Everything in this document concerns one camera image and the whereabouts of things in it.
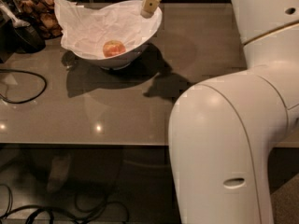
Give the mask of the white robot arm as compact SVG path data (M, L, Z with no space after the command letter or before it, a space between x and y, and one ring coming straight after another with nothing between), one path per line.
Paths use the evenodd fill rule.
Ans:
M231 0L247 70L186 90L168 142L182 224L274 224L271 149L298 127L299 0Z

